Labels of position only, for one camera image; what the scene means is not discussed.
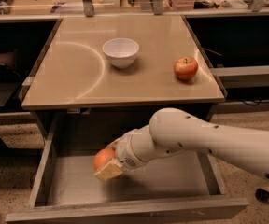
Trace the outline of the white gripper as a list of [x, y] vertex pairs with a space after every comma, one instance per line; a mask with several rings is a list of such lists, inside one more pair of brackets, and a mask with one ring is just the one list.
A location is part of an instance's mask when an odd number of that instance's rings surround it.
[[147, 133], [134, 129], [125, 133], [106, 146], [115, 150], [116, 158], [110, 158], [97, 169], [94, 176], [100, 181], [107, 181], [123, 173], [123, 168], [130, 170], [146, 165], [144, 156], [147, 154], [149, 141]]

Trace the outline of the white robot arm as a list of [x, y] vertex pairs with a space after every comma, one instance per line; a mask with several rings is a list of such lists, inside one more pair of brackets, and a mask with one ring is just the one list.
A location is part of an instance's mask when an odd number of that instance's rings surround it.
[[269, 181], [269, 131], [209, 123], [175, 108], [164, 108], [149, 124], [113, 141], [105, 162], [95, 169], [101, 181], [148, 162], [184, 151], [211, 155]]

